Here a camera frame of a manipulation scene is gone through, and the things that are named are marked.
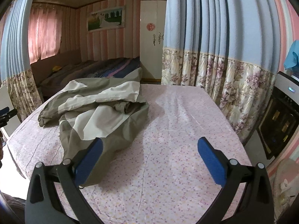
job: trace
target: pink curtain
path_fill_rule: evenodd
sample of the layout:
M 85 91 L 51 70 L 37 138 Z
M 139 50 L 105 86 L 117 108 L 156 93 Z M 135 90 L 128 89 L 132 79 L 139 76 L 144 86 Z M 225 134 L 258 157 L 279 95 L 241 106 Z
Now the pink curtain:
M 28 27 L 30 64 L 58 53 L 61 28 L 60 8 L 44 4 L 32 5 Z

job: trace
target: yellow object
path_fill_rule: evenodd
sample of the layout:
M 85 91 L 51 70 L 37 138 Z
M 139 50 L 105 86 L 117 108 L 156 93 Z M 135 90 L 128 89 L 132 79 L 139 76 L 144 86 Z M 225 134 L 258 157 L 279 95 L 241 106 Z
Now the yellow object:
M 62 69 L 61 66 L 54 66 L 54 67 L 52 68 L 52 71 L 53 71 L 53 72 L 57 72 L 57 71 L 59 71 L 60 69 Z

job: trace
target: blue gripper pad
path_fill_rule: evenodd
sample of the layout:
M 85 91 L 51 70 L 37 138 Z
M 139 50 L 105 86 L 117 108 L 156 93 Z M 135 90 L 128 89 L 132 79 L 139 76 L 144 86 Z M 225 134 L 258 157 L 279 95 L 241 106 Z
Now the blue gripper pad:
M 9 107 L 6 107 L 6 108 L 0 110 L 0 116 L 5 115 L 5 114 L 7 114 L 8 112 L 9 112 Z
M 226 170 L 216 156 L 215 149 L 205 137 L 202 137 L 198 140 L 197 149 L 215 183 L 224 187 L 226 183 Z
M 100 138 L 97 138 L 93 142 L 91 148 L 88 149 L 85 157 L 80 161 L 75 169 L 75 185 L 78 187 L 86 182 L 88 176 L 90 175 L 92 169 L 97 163 L 103 152 L 103 142 Z

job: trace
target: gray-green garment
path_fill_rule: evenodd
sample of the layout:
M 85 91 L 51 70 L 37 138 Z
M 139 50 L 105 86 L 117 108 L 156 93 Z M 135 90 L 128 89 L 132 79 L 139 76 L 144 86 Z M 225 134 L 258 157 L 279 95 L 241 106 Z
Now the gray-green garment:
M 73 158 L 98 137 L 104 149 L 82 186 L 98 184 L 117 150 L 133 142 L 143 128 L 149 105 L 141 95 L 141 68 L 125 78 L 82 78 L 71 81 L 40 112 L 42 127 L 59 119 L 64 159 Z

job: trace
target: floral curtain trim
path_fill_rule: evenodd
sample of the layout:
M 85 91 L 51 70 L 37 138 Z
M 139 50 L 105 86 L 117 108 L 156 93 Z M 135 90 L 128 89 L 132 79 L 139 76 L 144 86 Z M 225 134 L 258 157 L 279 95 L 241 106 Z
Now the floral curtain trim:
M 265 111 L 276 75 L 257 65 L 208 53 L 163 48 L 164 85 L 203 88 L 242 142 Z
M 29 69 L 2 81 L 7 85 L 8 93 L 20 121 L 24 121 L 41 105 L 32 70 Z

